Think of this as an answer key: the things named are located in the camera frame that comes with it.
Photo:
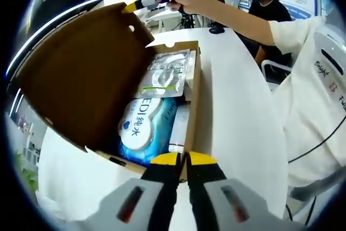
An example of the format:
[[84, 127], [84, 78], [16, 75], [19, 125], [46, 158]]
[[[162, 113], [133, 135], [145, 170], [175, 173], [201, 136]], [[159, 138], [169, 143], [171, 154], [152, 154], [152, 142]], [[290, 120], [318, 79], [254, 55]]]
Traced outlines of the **person's right hand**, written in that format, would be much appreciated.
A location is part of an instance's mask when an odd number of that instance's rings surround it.
[[170, 0], [167, 3], [167, 7], [172, 11], [178, 11], [180, 8], [188, 14], [203, 13], [205, 6], [210, 0]]

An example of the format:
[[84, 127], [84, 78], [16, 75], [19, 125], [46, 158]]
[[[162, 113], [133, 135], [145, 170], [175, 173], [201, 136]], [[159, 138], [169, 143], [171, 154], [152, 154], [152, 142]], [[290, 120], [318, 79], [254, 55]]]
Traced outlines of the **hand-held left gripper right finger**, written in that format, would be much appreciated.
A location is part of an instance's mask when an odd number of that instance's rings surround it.
[[229, 179], [216, 160], [191, 151], [186, 156], [190, 203], [198, 230], [305, 230], [268, 210], [258, 193]]

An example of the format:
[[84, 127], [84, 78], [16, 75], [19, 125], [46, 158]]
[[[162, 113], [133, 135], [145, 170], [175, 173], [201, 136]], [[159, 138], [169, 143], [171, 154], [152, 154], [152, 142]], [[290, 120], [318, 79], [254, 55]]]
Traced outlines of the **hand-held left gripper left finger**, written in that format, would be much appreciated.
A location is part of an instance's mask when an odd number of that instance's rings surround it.
[[141, 178], [130, 178], [107, 195], [98, 210], [69, 230], [168, 230], [177, 201], [181, 155], [161, 154]]

